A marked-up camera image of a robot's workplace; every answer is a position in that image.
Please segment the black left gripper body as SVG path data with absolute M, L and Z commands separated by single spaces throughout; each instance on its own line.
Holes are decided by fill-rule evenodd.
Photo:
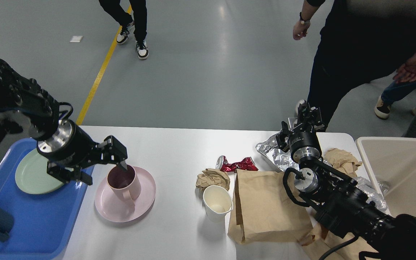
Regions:
M 60 120 L 56 132 L 37 142 L 37 151 L 49 161 L 74 168 L 86 160 L 97 143 L 72 120 Z

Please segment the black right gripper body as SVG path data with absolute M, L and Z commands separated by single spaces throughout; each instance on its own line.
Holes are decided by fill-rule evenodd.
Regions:
M 322 150 L 315 132 L 294 132 L 289 137 L 291 158 L 296 163 L 306 160 L 318 159 Z

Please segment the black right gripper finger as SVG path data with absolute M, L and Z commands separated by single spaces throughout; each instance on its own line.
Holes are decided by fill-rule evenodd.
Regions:
M 298 103 L 298 130 L 302 132 L 325 131 L 321 110 L 308 103 Z
M 282 129 L 276 135 L 277 147 L 283 152 L 288 152 L 290 150 L 289 138 L 291 136 L 291 131 L 289 125 L 285 121 L 282 121 L 281 125 Z

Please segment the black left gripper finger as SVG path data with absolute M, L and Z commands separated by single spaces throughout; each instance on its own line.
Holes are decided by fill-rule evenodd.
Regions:
M 53 178 L 62 183 L 69 183 L 70 181 L 83 182 L 86 185 L 92 185 L 93 179 L 90 175 L 82 171 L 79 167 L 74 167 L 72 170 L 57 165 L 54 162 L 47 162 L 47 173 Z
M 127 158 L 127 148 L 113 135 L 107 136 L 92 149 L 92 164 L 115 164 L 127 171 Z

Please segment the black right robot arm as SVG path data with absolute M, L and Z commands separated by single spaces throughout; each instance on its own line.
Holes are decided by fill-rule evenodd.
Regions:
M 312 207 L 315 219 L 337 237 L 352 233 L 354 238 L 326 251 L 320 259 L 363 238 L 374 252 L 361 251 L 359 259 L 416 260 L 416 217 L 391 217 L 368 202 L 352 177 L 325 164 L 316 135 L 324 127 L 319 108 L 301 100 L 296 106 L 296 123 L 282 122 L 276 135 L 279 149 L 290 151 L 299 169 L 284 171 L 283 186 L 291 201 Z

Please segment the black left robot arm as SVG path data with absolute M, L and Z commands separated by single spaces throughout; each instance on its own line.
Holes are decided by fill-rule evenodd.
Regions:
M 27 79 L 0 59 L 0 143 L 7 134 L 27 131 L 38 153 L 48 160 L 46 172 L 68 183 L 92 184 L 83 171 L 96 164 L 127 170 L 127 149 L 114 136 L 97 143 L 70 119 L 73 106 L 58 102 L 33 78 Z

